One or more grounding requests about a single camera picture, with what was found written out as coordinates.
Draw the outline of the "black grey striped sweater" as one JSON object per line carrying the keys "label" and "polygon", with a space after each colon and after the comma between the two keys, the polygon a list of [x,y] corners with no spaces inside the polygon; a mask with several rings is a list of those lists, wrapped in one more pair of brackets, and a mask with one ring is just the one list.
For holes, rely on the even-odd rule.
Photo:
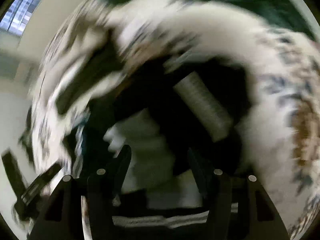
{"label": "black grey striped sweater", "polygon": [[[65,139],[74,140],[84,166],[87,154],[108,149],[104,135],[109,128],[146,111],[173,158],[175,175],[192,171],[194,157],[242,158],[236,127],[251,107],[247,81],[243,65],[221,57],[187,62],[169,74],[164,71],[163,58],[150,60],[122,85],[91,100],[88,119]],[[116,214],[149,218],[151,213],[144,205],[113,207],[113,230]]]}

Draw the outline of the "floral bed blanket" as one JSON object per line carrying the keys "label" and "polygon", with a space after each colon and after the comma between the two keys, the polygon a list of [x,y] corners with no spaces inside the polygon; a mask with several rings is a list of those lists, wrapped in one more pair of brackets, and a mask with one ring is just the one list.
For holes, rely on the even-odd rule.
{"label": "floral bed blanket", "polygon": [[71,239],[306,239],[319,224],[319,48],[218,1],[85,0],[31,90],[37,173]]}

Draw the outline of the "black folded garment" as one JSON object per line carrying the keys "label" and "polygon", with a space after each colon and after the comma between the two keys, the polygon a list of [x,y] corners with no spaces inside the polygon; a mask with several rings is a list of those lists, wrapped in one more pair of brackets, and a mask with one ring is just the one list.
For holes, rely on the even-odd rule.
{"label": "black folded garment", "polygon": [[66,115],[72,104],[82,94],[108,74],[124,68],[124,64],[120,62],[116,52],[115,31],[114,28],[107,31],[107,40],[103,42],[102,46],[93,50],[84,66],[80,68],[80,71],[57,97],[55,105],[59,116]]}

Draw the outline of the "window with metal grille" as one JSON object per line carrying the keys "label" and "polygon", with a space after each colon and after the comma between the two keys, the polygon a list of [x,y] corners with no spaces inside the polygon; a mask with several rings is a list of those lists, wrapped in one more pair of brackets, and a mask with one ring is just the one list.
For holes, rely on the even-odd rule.
{"label": "window with metal grille", "polygon": [[21,36],[41,0],[14,0],[1,18],[1,30]]}

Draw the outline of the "beige folded garment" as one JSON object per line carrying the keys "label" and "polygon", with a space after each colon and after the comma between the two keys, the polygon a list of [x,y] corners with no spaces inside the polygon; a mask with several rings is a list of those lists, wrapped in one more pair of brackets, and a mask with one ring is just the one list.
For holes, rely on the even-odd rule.
{"label": "beige folded garment", "polygon": [[107,37],[107,30],[102,27],[88,27],[70,36],[69,38],[74,38],[74,40],[68,40],[60,54],[55,55],[44,65],[39,76],[39,84],[35,87],[35,92],[39,93],[39,98],[47,102],[65,72],[76,61],[88,59],[95,49],[106,42]]}

